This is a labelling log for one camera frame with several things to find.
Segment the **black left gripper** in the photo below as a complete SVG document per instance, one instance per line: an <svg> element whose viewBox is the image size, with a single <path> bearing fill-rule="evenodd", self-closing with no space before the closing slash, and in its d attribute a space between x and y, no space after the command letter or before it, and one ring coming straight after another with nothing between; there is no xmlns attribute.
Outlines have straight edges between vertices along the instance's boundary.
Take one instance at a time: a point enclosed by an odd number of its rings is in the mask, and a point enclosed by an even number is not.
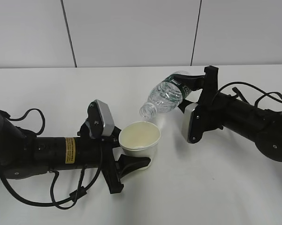
<svg viewBox="0 0 282 225"><path fill-rule="evenodd" d="M113 148L119 147L120 129L115 127L110 136L101 136L93 139L90 137L90 129L86 123L82 124L77 138L79 154L77 160L81 160L86 168L97 168L91 182L84 188L89 190L95 183L100 173L103 174L110 194L117 194L123 190L124 185L120 179L138 169L145 168L151 163L149 157L131 157L121 154L118 159L118 172Z"/></svg>

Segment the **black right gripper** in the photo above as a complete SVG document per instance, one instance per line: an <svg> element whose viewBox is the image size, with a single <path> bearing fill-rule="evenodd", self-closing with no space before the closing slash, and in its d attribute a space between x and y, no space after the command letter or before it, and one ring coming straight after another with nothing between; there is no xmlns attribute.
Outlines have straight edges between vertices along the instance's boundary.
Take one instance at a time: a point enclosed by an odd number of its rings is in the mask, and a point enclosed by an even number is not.
<svg viewBox="0 0 282 225"><path fill-rule="evenodd" d="M202 131L223 129L220 122L220 110L213 106L212 101L218 91L218 68L207 66L204 69L205 75L181 75L173 74L170 82L180 91L197 91L202 89L201 95L196 102L184 99L178 108L182 113L196 112L196 122Z"/></svg>

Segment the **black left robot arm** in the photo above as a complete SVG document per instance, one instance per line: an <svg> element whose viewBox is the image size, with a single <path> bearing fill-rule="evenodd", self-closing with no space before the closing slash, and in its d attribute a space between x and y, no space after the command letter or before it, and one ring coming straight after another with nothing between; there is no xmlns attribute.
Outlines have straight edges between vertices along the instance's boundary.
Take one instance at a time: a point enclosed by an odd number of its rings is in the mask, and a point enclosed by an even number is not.
<svg viewBox="0 0 282 225"><path fill-rule="evenodd" d="M0 164L6 179L25 179L49 170L96 168L102 172L111 194L124 187L121 178L146 167L148 157L121 155L115 160L113 149L120 146L120 129L114 122L104 125L97 108L88 110L88 118L76 137L40 137L16 127L0 111Z"/></svg>

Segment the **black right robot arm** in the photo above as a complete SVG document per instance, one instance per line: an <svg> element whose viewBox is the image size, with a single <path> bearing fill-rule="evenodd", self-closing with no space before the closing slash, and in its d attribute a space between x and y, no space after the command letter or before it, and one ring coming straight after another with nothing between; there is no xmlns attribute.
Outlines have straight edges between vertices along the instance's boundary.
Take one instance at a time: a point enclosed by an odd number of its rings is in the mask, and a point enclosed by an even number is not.
<svg viewBox="0 0 282 225"><path fill-rule="evenodd" d="M251 105L237 89L238 82L218 87L218 68L207 66L204 75L174 74L173 79L191 91L201 90L197 102L184 99L178 108L184 113L182 134L188 143L198 143L204 132L228 128L255 143L267 158L282 162L282 94L265 92L246 83L262 95Z"/></svg>

